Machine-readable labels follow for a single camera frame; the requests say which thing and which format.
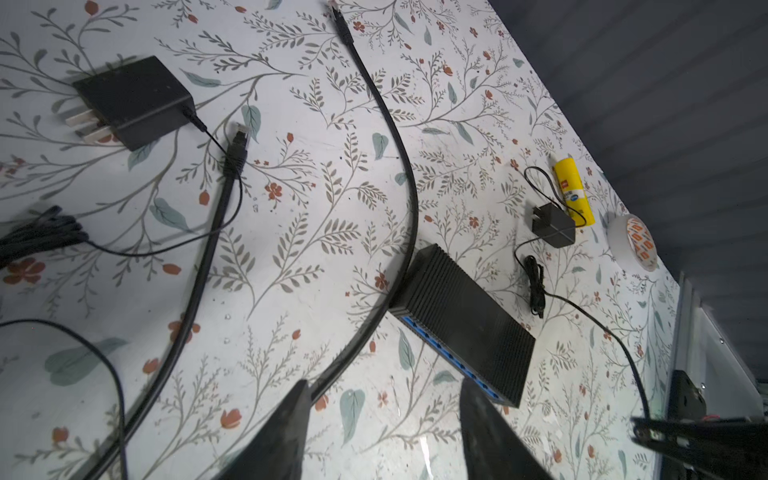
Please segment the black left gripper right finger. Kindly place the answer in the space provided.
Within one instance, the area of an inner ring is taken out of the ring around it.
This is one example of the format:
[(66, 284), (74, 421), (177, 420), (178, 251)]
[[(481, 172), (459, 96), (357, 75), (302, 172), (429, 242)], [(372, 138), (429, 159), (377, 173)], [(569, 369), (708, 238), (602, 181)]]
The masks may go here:
[(468, 479), (551, 479), (470, 378), (462, 381), (459, 411)]

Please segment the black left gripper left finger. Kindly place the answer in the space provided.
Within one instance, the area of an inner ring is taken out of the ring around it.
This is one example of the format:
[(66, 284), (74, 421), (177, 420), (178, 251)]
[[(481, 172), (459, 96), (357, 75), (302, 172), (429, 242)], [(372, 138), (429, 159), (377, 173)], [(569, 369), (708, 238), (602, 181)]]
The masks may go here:
[(310, 400), (308, 381), (298, 381), (258, 434), (216, 479), (300, 479)]

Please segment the black ribbed network switch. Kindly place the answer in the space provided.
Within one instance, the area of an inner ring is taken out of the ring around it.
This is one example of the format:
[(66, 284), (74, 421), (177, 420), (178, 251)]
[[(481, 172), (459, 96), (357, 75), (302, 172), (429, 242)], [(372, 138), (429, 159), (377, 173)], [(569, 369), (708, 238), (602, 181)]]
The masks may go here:
[(389, 312), (493, 402), (521, 405), (536, 339), (438, 245), (416, 253)]

